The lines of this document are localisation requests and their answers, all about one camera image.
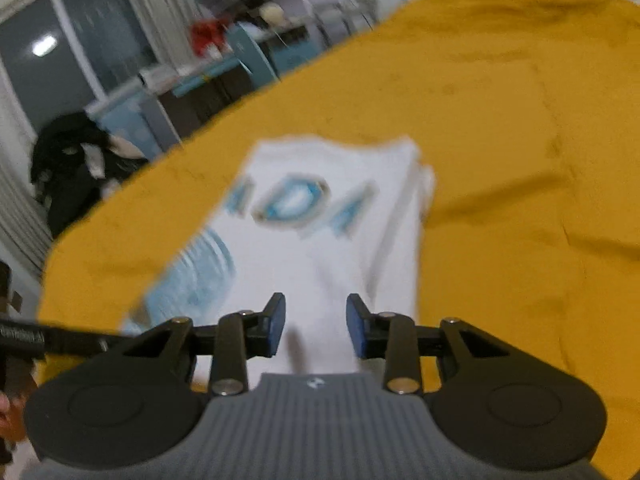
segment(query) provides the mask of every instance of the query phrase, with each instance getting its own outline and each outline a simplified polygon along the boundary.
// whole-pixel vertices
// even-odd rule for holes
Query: window pane
[[[0,23],[0,56],[37,132],[95,99],[50,0],[37,0]]]
[[[105,91],[156,62],[129,0],[63,1]]]

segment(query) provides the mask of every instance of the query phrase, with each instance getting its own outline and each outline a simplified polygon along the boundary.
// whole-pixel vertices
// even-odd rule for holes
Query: window
[[[0,60],[36,132],[157,61],[129,0],[36,0],[0,23]]]

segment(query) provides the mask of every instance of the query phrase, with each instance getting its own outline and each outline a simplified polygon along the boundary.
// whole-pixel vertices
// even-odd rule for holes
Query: yellow tablecloth
[[[256,140],[409,134],[438,176],[421,321],[461,317],[593,385],[609,411],[594,461],[626,479],[640,468],[639,118],[633,3],[414,2],[220,115],[73,229],[41,320],[118,327]]]

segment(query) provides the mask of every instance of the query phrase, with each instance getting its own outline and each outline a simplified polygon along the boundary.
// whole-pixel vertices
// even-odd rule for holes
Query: red object
[[[198,57],[203,57],[207,47],[215,45],[220,52],[226,48],[225,33],[231,20],[219,18],[216,20],[203,20],[191,25],[191,46]]]

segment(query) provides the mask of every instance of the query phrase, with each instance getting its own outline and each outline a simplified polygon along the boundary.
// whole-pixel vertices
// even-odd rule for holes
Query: metal screw
[[[211,391],[219,396],[234,396],[242,392],[244,387],[236,379],[220,379],[213,383]]]
[[[407,395],[417,392],[420,389],[420,383],[409,377],[396,377],[391,379],[386,387],[395,394]]]

